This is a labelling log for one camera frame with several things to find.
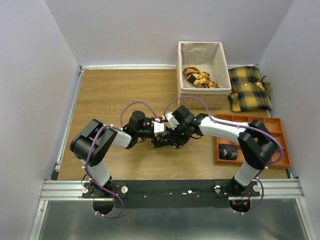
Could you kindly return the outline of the black floral tie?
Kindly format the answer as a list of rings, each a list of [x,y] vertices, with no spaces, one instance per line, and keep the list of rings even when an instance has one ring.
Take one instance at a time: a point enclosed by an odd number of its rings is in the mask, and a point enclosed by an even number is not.
[[[174,149],[179,149],[182,147],[182,145],[176,142],[174,138],[171,138],[170,135],[157,135],[153,138],[152,143],[154,148],[171,146]]]

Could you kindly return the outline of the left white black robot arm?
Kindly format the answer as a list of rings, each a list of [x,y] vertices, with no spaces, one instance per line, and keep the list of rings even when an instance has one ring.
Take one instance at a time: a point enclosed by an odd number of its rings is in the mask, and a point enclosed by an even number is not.
[[[169,144],[168,136],[168,127],[161,118],[146,117],[139,110],[134,111],[128,123],[121,128],[105,125],[97,119],[91,120],[70,144],[70,150],[81,160],[82,168],[89,177],[89,183],[82,185],[82,194],[100,198],[108,195],[125,197],[128,187],[115,186],[104,165],[109,148],[119,146],[129,150],[147,139],[151,140],[154,148],[160,148]]]

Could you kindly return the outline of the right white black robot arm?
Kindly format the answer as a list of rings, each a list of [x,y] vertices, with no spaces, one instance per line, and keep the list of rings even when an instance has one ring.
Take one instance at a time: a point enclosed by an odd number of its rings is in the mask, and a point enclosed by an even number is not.
[[[196,134],[239,144],[244,162],[228,184],[228,192],[234,196],[247,192],[248,185],[255,177],[284,156],[282,145],[259,120],[233,122],[213,117],[209,112],[195,116],[183,105],[167,113],[165,119],[179,138]]]

